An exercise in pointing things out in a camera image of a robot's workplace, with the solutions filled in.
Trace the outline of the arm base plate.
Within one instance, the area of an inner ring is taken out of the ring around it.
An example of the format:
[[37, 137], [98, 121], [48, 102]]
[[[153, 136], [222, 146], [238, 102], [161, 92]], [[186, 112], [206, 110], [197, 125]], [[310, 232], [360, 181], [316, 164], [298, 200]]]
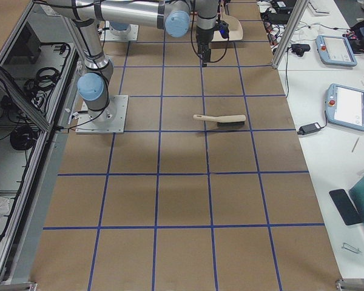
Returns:
[[109, 22], [102, 30], [100, 41], [103, 42], [131, 42], [136, 41], [138, 38], [139, 26], [130, 24], [127, 30], [110, 29]]
[[[79, 116], [78, 122], [80, 126], [75, 127], [77, 134], [124, 133], [129, 96], [110, 95], [109, 98], [109, 106], [103, 111], [101, 116], [97, 117], [98, 113], [93, 111]], [[81, 110], [88, 111], [84, 101]]]

